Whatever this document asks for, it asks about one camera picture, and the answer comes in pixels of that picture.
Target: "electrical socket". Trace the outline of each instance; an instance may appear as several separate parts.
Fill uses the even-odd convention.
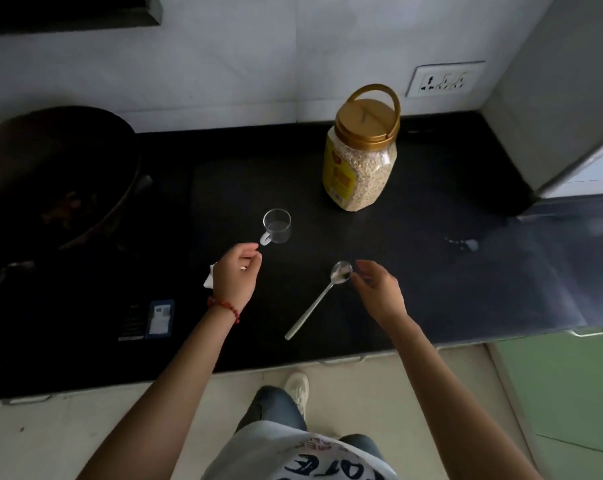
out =
[[[406,97],[467,94],[480,78],[485,62],[419,66]]]

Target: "person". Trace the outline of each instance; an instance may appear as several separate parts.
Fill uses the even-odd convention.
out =
[[[80,480],[171,477],[221,346],[235,323],[235,311],[241,313],[255,290],[262,264],[257,247],[237,244],[217,262],[216,301],[166,370],[99,446]],[[449,478],[540,479],[410,318],[398,281],[376,262],[359,260],[357,266],[361,274],[353,273],[352,281],[366,310],[399,352]],[[292,377],[289,390],[297,404],[280,388],[262,387],[203,478],[395,479],[367,436],[334,440],[307,431],[297,406],[304,411],[308,386],[303,374]]]

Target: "beaded bracelet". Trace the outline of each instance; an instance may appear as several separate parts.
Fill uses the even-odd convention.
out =
[[[239,312],[237,309],[232,306],[228,301],[218,301],[214,296],[208,297],[208,307],[210,308],[213,305],[223,306],[224,308],[228,308],[235,315],[235,323],[239,323]]]

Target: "glass cup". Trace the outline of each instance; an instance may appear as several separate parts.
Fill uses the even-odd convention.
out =
[[[259,239],[260,244],[265,246],[270,242],[283,244],[290,238],[290,214],[284,209],[271,209],[264,215],[265,233]]]

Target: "plastic jar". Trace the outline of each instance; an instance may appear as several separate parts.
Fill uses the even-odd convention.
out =
[[[377,99],[357,99],[368,91],[388,94],[394,109]],[[363,209],[384,190],[397,158],[400,114],[399,98],[383,84],[357,89],[339,109],[326,138],[323,184],[342,209]]]

